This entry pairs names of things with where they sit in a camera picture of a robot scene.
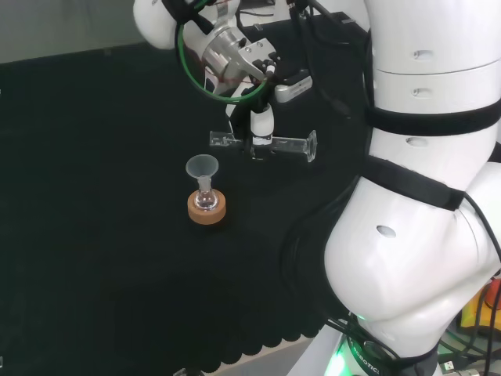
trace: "yellow object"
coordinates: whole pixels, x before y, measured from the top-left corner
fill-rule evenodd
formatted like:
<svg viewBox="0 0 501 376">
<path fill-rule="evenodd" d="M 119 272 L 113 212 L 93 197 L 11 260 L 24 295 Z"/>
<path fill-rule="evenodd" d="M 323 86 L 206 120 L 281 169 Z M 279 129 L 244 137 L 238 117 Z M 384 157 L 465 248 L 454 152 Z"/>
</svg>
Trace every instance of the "yellow object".
<svg viewBox="0 0 501 376">
<path fill-rule="evenodd" d="M 475 317 L 477 316 L 478 310 L 478 300 L 480 299 L 481 290 L 465 305 L 463 311 L 461 313 L 461 329 L 469 330 L 474 328 L 475 326 Z M 496 325 L 495 328 L 498 331 L 501 331 L 501 315 L 498 311 L 496 313 Z M 480 314 L 480 328 L 488 329 L 491 323 L 491 313 L 492 310 L 489 306 L 484 302 L 482 306 L 482 311 Z"/>
</svg>

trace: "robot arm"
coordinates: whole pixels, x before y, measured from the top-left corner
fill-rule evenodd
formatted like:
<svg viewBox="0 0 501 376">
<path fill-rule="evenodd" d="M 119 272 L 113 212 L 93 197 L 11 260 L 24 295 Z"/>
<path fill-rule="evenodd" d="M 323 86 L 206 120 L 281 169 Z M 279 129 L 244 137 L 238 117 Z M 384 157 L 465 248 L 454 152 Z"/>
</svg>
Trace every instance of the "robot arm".
<svg viewBox="0 0 501 376">
<path fill-rule="evenodd" d="M 237 27 L 236 12 L 240 0 L 205 6 L 196 16 L 205 16 L 211 21 L 211 30 L 208 32 L 202 31 L 193 22 L 195 19 L 176 22 L 175 18 L 179 16 L 172 16 L 167 9 L 181 5 L 190 7 L 184 0 L 135 0 L 135 22 L 150 44 L 160 49 L 178 48 L 187 76 L 198 87 L 200 84 L 193 80 L 183 61 L 185 46 L 189 47 L 204 67 L 204 84 L 198 89 L 228 104 L 226 114 L 230 132 L 212 132 L 210 144 L 247 148 L 253 158 L 259 158 L 257 151 L 261 149 L 306 154 L 308 162 L 313 161 L 316 152 L 315 132 L 307 139 L 273 137 L 274 116 L 269 104 L 273 93 L 277 102 L 283 103 L 310 89 L 312 79 L 308 72 L 300 70 L 282 81 L 277 79 L 281 61 L 274 46 L 266 38 L 249 41 Z M 176 45 L 178 33 L 180 43 Z M 234 91 L 231 98 L 221 96 L 230 90 Z M 261 91 L 259 96 L 255 95 L 258 90 Z M 243 100 L 246 97 L 253 97 L 252 102 Z M 247 126 L 249 132 L 242 131 Z"/>
<path fill-rule="evenodd" d="M 501 239 L 501 164 L 487 163 L 501 117 L 501 1 L 365 3 L 373 36 L 370 157 L 396 166 L 400 176 L 414 174 L 468 192 Z M 251 44 L 233 24 L 237 6 L 233 0 L 210 7 L 218 13 L 213 30 L 185 34 L 218 79 L 211 81 L 217 93 L 242 89 L 249 76 L 264 80 L 276 65 L 267 40 Z M 136 0 L 135 19 L 148 42 L 171 49 L 176 22 L 162 7 L 160 1 Z M 252 118 L 265 123 L 272 116 Z M 255 136 L 261 143 L 266 138 Z M 218 138 L 221 144 L 233 141 L 238 143 Z M 412 195 L 412 187 L 399 190 L 374 176 L 360 178 L 330 235 L 326 275 L 366 332 L 399 357 L 420 359 L 434 351 L 456 314 L 501 264 L 492 237 L 466 201 L 440 207 L 420 200 L 419 192 Z M 343 348 L 351 373 L 379 374 L 364 367 L 366 343 L 355 350 L 351 344 Z M 442 374 L 436 362 L 432 366 L 425 374 Z"/>
</svg>

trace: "black tablecloth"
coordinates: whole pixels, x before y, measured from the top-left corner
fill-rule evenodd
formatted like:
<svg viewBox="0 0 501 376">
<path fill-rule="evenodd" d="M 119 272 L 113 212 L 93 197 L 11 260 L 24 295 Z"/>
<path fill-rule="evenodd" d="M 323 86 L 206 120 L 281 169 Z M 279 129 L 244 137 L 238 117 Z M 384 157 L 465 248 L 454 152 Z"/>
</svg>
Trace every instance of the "black tablecloth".
<svg viewBox="0 0 501 376">
<path fill-rule="evenodd" d="M 297 59 L 288 23 L 253 33 Z M 295 219 L 349 184 L 366 131 L 354 56 L 315 49 L 314 64 L 354 115 L 313 91 L 275 107 L 280 135 L 318 132 L 311 164 L 210 149 L 224 106 L 193 90 L 173 52 L 134 45 L 0 66 L 3 374 L 213 371 L 315 335 L 321 321 L 280 279 L 279 247 Z M 213 184 L 228 214 L 214 228 L 186 213 L 196 154 L 220 162 Z"/>
</svg>

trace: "black strap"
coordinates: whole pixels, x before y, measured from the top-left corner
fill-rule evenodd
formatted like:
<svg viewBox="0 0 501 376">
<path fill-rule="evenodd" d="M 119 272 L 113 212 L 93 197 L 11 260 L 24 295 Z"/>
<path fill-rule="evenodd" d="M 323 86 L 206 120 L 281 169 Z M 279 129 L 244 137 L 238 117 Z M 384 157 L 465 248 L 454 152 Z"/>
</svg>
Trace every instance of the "black strap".
<svg viewBox="0 0 501 376">
<path fill-rule="evenodd" d="M 368 125 L 385 132 L 411 136 L 456 136 L 481 131 L 501 119 L 501 100 L 484 108 L 453 114 L 401 114 L 370 107 Z"/>
<path fill-rule="evenodd" d="M 501 143 L 496 143 L 494 146 L 494 151 L 491 157 L 488 159 L 489 162 L 501 163 Z"/>
<path fill-rule="evenodd" d="M 366 347 L 372 345 L 372 342 L 366 342 L 364 347 L 354 339 L 348 338 L 348 344 L 357 364 L 369 376 L 431 376 L 437 367 L 438 344 L 422 356 L 398 360 L 383 360 L 371 354 Z"/>
<path fill-rule="evenodd" d="M 451 212 L 464 199 L 462 190 L 454 190 L 398 164 L 373 156 L 367 157 L 362 176 L 387 190 Z"/>
<path fill-rule="evenodd" d="M 186 24 L 198 14 L 195 10 L 198 2 L 187 4 L 185 0 L 162 0 L 162 3 L 178 24 Z"/>
</svg>

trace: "red object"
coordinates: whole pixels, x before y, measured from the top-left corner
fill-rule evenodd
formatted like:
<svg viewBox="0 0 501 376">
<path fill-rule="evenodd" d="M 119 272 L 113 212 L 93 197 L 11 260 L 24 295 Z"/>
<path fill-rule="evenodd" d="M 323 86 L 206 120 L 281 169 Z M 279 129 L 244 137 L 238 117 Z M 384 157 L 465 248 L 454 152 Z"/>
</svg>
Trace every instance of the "red object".
<svg viewBox="0 0 501 376">
<path fill-rule="evenodd" d="M 485 296 L 485 302 L 489 307 L 494 306 L 494 301 L 496 300 L 496 294 L 498 293 L 499 286 L 501 285 L 501 280 L 494 280 L 490 283 L 487 295 Z M 501 309 L 501 299 L 499 300 L 496 311 Z"/>
</svg>

